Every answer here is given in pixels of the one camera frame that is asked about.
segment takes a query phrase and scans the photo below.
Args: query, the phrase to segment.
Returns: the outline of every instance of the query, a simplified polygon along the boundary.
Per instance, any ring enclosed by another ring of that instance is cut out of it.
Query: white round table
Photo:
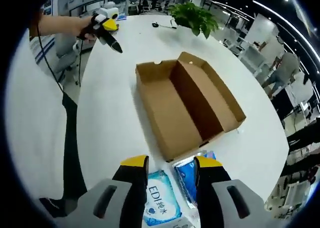
[[[171,16],[129,16],[114,37],[123,53],[97,41],[82,80],[77,110],[78,155],[84,182],[91,189],[112,178],[120,162],[146,154],[149,171],[164,170],[182,213],[188,212],[170,165],[161,157],[136,87],[136,64],[177,59],[182,51],[210,63],[246,115],[237,129],[203,146],[214,151],[232,179],[239,179],[264,201],[278,181],[289,146],[281,122],[264,90],[247,68],[210,36],[177,39]]]

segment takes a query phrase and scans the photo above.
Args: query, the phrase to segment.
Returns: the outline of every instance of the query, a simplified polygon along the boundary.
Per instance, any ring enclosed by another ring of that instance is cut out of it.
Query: cardboard box
[[[177,60],[160,64],[137,64],[135,72],[139,93],[166,161],[238,128],[246,118],[215,70],[192,54],[182,52]]]

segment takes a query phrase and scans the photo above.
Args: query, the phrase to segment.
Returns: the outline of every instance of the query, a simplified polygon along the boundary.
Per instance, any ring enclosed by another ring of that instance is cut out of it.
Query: potted plant
[[[211,31],[219,29],[214,16],[208,10],[191,2],[172,6],[169,11],[178,26],[190,28],[195,36],[202,32],[208,39]]]

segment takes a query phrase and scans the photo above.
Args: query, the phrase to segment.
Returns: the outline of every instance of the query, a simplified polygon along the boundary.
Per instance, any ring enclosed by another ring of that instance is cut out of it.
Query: blue packaging
[[[214,160],[216,159],[216,156],[212,151],[203,154],[203,156],[207,158],[212,158]],[[196,207],[195,205],[197,204],[194,157],[195,156],[193,155],[173,165],[173,168],[176,172],[178,183],[180,185],[180,188],[182,189],[182,194],[186,198],[187,204],[190,208]]]
[[[148,176],[146,204],[143,220],[148,226],[155,226],[181,217],[171,182],[163,170]]]

